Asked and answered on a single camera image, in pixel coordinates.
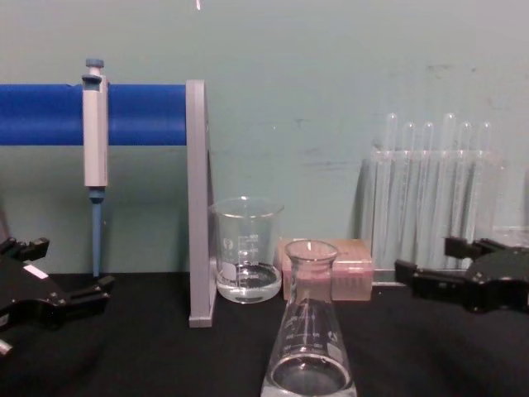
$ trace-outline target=light green wall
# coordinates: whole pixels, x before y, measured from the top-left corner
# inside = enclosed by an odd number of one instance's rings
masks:
[[[200,12],[194,0],[0,0],[0,83],[78,84],[87,56],[104,58],[114,83],[205,79],[217,197],[283,202],[293,237],[352,235],[360,163],[385,113],[486,117],[508,158],[497,224],[519,226],[529,213],[527,12],[515,0],[203,0]],[[112,152],[107,269],[183,269],[185,154]],[[0,168],[10,227],[52,239],[49,271],[89,268],[81,158],[0,150],[13,173]],[[150,161],[159,183],[147,189],[139,175]],[[14,179],[35,169],[52,171]],[[147,248],[132,251],[141,238]]]

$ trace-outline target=micropipette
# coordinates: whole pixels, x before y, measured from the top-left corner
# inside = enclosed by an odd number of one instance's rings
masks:
[[[102,60],[88,59],[83,75],[84,185],[92,202],[93,276],[101,269],[102,209],[108,185],[108,81],[101,74]]]

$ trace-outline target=clear liquid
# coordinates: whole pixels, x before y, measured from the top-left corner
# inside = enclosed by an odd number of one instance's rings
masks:
[[[281,360],[264,379],[261,397],[356,397],[347,370],[318,354],[293,355]]]
[[[281,289],[281,273],[272,265],[237,265],[237,282],[228,283],[217,275],[217,290],[238,304],[254,304],[274,297]]]

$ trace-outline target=transparent container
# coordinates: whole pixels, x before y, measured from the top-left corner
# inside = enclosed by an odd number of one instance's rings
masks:
[[[285,247],[292,291],[269,359],[261,397],[356,397],[346,348],[331,299],[338,250],[300,240]]]
[[[266,198],[242,196],[215,203],[217,290],[239,304],[262,302],[281,288],[274,265],[279,215],[284,206]]]

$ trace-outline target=blue horizontal bar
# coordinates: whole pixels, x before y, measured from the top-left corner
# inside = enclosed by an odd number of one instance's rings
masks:
[[[110,84],[113,146],[184,146],[185,85]],[[83,144],[83,87],[0,85],[0,146]]]

